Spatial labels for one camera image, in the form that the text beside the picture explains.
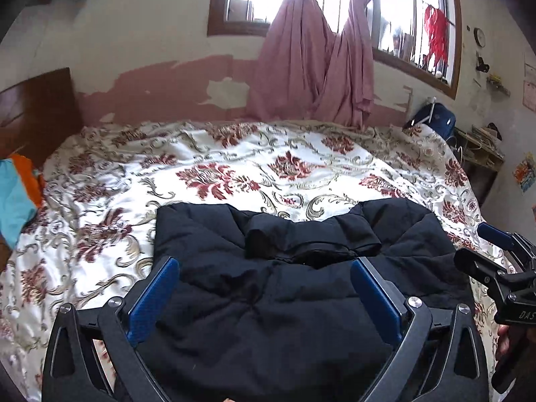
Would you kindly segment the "person's right hand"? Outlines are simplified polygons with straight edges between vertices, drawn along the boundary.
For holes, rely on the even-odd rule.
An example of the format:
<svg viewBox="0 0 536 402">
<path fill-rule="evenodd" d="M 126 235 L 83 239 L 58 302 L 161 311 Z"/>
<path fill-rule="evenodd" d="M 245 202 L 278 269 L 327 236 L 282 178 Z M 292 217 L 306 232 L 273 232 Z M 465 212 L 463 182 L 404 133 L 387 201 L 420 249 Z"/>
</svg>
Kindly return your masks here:
<svg viewBox="0 0 536 402">
<path fill-rule="evenodd" d="M 509 330 L 510 327 L 506 325 L 500 325 L 498 329 L 497 347 L 495 350 L 495 359 L 497 361 L 504 357 L 510 350 Z"/>
</svg>

